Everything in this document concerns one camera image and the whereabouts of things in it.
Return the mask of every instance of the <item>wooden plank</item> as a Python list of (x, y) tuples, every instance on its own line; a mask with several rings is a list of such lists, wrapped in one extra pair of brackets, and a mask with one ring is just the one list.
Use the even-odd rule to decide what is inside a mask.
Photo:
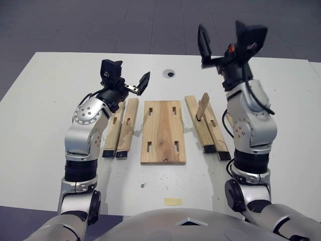
[(198, 121), (202, 119), (209, 101), (210, 101), (209, 95), (207, 93), (204, 93), (201, 101), (199, 101), (199, 107), (196, 112), (196, 118)]
[(145, 101), (140, 163), (186, 163), (179, 100)]
[(195, 96), (193, 95), (185, 96), (185, 102), (189, 110), (191, 119), (193, 121), (194, 127), (196, 129), (197, 136), (203, 147), (203, 151), (205, 153), (214, 153), (215, 152), (214, 142), (206, 126), (204, 119), (201, 119), (200, 121), (198, 121), (196, 118), (196, 112), (199, 105), (196, 102)]
[(107, 138), (103, 148), (102, 157), (113, 157), (116, 154), (122, 118), (125, 110), (125, 102), (126, 100), (119, 103), (119, 109), (112, 115), (109, 120)]
[(132, 134), (134, 133), (134, 126), (138, 111), (138, 98), (132, 98), (128, 100), (127, 110), (124, 117), (124, 122), (121, 127), (116, 158), (127, 158), (128, 151), (130, 149)]
[(216, 153), (219, 160), (222, 160), (222, 161), (230, 160), (231, 159), (230, 152), (225, 143), (219, 124), (215, 118), (215, 114), (212, 109), (211, 103), (207, 105), (203, 117), (207, 125), (207, 128), (210, 131), (211, 137), (214, 141)]

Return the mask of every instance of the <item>stain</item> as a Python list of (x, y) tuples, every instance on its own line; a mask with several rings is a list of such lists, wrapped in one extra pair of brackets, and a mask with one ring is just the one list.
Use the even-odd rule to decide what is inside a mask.
[(145, 183), (143, 183), (143, 184), (141, 184), (141, 188), (144, 188), (145, 186), (147, 186), (147, 182), (145, 182)]

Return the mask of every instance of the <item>wooden peg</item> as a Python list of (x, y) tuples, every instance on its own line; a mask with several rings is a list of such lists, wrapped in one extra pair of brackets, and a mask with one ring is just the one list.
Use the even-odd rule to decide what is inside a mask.
[(119, 103), (119, 109), (111, 116), (107, 131), (107, 139), (103, 149), (102, 157), (114, 157), (119, 141), (122, 117), (125, 110), (125, 100)]
[(232, 117), (230, 116), (230, 114), (226, 114), (225, 115), (227, 121), (230, 123), (230, 126), (233, 128), (233, 120), (232, 120)]
[(196, 119), (198, 121), (201, 121), (201, 119), (204, 115), (205, 109), (206, 109), (207, 105), (209, 104), (209, 101), (210, 101), (209, 95), (207, 93), (204, 93), (201, 101), (199, 102), (199, 107), (196, 112)]

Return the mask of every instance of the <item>wooden stick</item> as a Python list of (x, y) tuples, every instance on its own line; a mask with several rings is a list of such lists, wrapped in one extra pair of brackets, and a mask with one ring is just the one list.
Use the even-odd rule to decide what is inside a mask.
[(118, 159), (127, 158), (127, 154), (130, 149), (131, 138), (134, 133), (137, 110), (138, 98), (129, 99), (116, 152), (116, 158)]
[(201, 119), (200, 121), (198, 121), (196, 118), (196, 112), (199, 105), (196, 102), (195, 96), (193, 95), (185, 96), (185, 102), (186, 102), (187, 108), (189, 109), (189, 113), (193, 121), (194, 127), (196, 129), (197, 136), (203, 147), (203, 151), (205, 153), (214, 153), (215, 152), (214, 142), (206, 126), (204, 119)]
[(122, 118), (125, 110), (125, 100), (119, 103), (119, 109), (112, 115), (109, 120), (107, 138), (103, 149), (102, 157), (115, 156), (119, 141)]
[(207, 93), (204, 93), (201, 101), (199, 102), (199, 107), (196, 112), (196, 118), (198, 121), (202, 119), (209, 101), (210, 101), (209, 95)]
[(229, 149), (225, 143), (219, 124), (215, 118), (211, 103), (205, 109), (204, 121), (210, 131), (211, 137), (214, 141), (215, 149), (219, 160), (228, 161), (231, 159)]
[(232, 117), (230, 116), (230, 114), (226, 114), (225, 115), (225, 117), (226, 117), (226, 119), (227, 119), (227, 121), (230, 123), (230, 125), (231, 125), (231, 127), (233, 128), (233, 120), (232, 120)]

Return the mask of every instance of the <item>floor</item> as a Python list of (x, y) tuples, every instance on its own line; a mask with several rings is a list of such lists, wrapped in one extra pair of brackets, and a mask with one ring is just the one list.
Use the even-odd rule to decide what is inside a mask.
[[(320, 0), (1, 0), (0, 100), (37, 51), (199, 55), (202, 23), (213, 55), (222, 55), (236, 41), (235, 20), (269, 27), (258, 57), (321, 62)], [(50, 215), (0, 207), (2, 227), (25, 227), (25, 236), (11, 228), (0, 239), (25, 238), (40, 225), (26, 220)]]

